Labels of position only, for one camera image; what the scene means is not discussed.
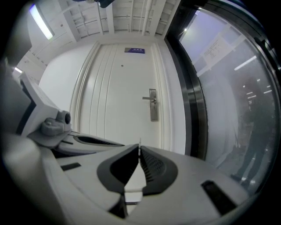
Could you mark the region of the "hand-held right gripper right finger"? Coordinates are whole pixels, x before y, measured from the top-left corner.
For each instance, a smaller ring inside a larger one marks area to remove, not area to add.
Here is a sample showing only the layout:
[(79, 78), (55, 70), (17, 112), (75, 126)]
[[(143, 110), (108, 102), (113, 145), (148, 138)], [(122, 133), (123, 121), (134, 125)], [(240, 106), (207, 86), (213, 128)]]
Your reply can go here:
[(255, 202), (246, 190), (194, 157), (142, 146), (153, 174), (127, 221), (138, 225), (229, 225)]

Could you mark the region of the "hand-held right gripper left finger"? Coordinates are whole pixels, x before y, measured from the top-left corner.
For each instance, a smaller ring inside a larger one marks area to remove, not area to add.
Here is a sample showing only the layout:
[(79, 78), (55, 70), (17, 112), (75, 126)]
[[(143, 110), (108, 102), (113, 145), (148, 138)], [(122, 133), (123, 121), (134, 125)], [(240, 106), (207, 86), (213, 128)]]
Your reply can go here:
[(52, 158), (52, 191), (65, 220), (125, 220), (125, 185), (138, 164), (138, 144)]

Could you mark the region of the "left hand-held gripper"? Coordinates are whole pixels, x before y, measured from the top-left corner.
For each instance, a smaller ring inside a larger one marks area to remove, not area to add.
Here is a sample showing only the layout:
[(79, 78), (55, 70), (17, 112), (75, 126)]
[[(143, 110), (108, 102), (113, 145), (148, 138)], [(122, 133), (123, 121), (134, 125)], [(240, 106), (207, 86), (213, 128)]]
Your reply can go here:
[[(30, 138), (63, 156), (108, 151), (123, 144), (71, 132), (71, 115), (60, 110), (26, 74), (12, 75), (7, 59), (0, 62), (0, 135)], [(70, 134), (75, 140), (63, 141)]]

